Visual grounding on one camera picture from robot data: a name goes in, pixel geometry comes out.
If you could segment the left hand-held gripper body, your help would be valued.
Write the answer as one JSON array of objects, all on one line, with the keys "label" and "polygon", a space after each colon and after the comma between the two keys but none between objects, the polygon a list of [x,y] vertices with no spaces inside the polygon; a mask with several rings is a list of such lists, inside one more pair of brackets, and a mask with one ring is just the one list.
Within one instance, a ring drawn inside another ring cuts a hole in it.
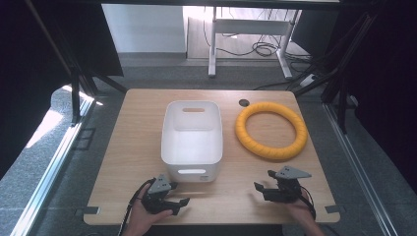
[{"label": "left hand-held gripper body", "polygon": [[163,174],[151,180],[150,187],[142,197],[142,204],[147,212],[158,214],[172,208],[174,202],[165,199],[171,191],[169,183],[170,181]]}]

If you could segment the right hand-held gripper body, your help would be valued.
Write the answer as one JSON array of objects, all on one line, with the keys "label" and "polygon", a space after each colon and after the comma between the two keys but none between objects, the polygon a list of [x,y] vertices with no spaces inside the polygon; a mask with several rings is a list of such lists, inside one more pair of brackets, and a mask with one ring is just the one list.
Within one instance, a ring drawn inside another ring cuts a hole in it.
[{"label": "right hand-held gripper body", "polygon": [[277,172],[276,189],[266,189],[264,200],[276,203],[294,203],[302,198],[300,178],[311,178],[312,175],[291,166],[284,166]]}]

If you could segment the white plastic storage bin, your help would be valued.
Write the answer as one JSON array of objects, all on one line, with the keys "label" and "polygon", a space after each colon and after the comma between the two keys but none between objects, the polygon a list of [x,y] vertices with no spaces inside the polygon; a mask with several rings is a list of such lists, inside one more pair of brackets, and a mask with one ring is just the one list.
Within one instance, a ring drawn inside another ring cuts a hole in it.
[{"label": "white plastic storage bin", "polygon": [[175,182],[212,182],[223,156],[220,109],[215,102],[177,100],[162,125],[161,159]]}]

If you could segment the person's right hand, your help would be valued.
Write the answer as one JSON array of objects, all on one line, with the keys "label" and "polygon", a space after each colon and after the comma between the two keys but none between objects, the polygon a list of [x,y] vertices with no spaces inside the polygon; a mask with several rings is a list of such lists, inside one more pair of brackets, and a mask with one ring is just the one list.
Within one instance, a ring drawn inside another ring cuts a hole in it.
[{"label": "person's right hand", "polygon": [[284,205],[293,219],[306,231],[312,229],[316,222],[310,213],[309,207],[300,199],[291,204]]}]

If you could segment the person's left hand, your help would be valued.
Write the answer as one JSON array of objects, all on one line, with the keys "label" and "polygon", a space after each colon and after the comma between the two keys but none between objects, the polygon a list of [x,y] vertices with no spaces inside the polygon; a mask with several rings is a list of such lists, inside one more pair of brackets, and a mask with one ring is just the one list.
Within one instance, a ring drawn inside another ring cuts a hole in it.
[{"label": "person's left hand", "polygon": [[146,211],[142,204],[142,197],[147,192],[149,187],[150,184],[146,184],[136,196],[129,216],[129,222],[124,231],[130,228],[144,229],[149,231],[156,222],[172,215],[171,209],[162,211],[158,214],[152,214]]}]

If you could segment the white power strip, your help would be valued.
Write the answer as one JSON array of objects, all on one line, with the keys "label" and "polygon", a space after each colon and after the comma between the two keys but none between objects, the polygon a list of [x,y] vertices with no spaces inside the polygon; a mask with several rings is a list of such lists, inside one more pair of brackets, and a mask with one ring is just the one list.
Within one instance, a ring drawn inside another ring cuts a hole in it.
[{"label": "white power strip", "polygon": [[318,77],[314,74],[310,74],[309,76],[307,76],[301,83],[300,83],[300,87],[304,88],[308,85],[310,85],[312,82],[314,82]]}]

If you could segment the black metal stand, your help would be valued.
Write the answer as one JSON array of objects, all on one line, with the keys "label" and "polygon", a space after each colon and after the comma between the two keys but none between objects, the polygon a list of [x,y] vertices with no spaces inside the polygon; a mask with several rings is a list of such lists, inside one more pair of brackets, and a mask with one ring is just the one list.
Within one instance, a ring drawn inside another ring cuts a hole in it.
[{"label": "black metal stand", "polygon": [[87,0],[24,0],[62,64],[72,86],[72,122],[81,121],[82,90],[97,94],[95,79],[125,93],[115,82],[120,60],[102,6]]},{"label": "black metal stand", "polygon": [[362,6],[361,16],[332,51],[332,53],[337,52],[340,54],[337,65],[311,84],[299,88],[294,92],[295,96],[299,96],[323,84],[327,84],[322,92],[321,100],[323,103],[331,103],[334,98],[338,96],[336,124],[343,134],[346,133],[347,69],[386,1],[387,0],[366,0],[366,3]]}]

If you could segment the aluminium floor rail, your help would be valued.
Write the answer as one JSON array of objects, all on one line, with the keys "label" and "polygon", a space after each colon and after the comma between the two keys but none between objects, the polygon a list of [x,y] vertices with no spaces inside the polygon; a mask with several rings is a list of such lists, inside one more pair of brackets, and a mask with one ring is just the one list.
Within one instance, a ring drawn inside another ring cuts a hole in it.
[{"label": "aluminium floor rail", "polygon": [[81,131],[81,127],[94,104],[94,98],[88,98],[81,103],[81,117],[79,118],[79,121],[67,129],[10,236],[27,236],[29,234],[38,214],[40,213],[44,201],[52,189],[60,169],[67,158],[70,148],[75,142],[75,139]]},{"label": "aluminium floor rail", "polygon": [[387,209],[370,181],[356,150],[351,144],[348,136],[344,134],[339,127],[335,111],[329,104],[324,104],[323,109],[384,236],[398,236],[398,232],[393,225]]}]

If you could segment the white desk frame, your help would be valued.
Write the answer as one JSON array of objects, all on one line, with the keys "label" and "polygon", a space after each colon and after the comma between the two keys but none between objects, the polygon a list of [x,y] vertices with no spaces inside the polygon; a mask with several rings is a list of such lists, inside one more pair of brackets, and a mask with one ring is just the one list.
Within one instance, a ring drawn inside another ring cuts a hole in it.
[{"label": "white desk frame", "polygon": [[292,78],[292,73],[285,59],[285,54],[298,15],[299,11],[295,10],[292,14],[292,18],[288,21],[219,19],[216,13],[216,7],[214,7],[212,11],[210,47],[208,54],[208,75],[214,77],[216,74],[216,36],[218,34],[277,35],[281,37],[281,42],[276,49],[275,55],[277,56],[284,78],[290,80]]}]

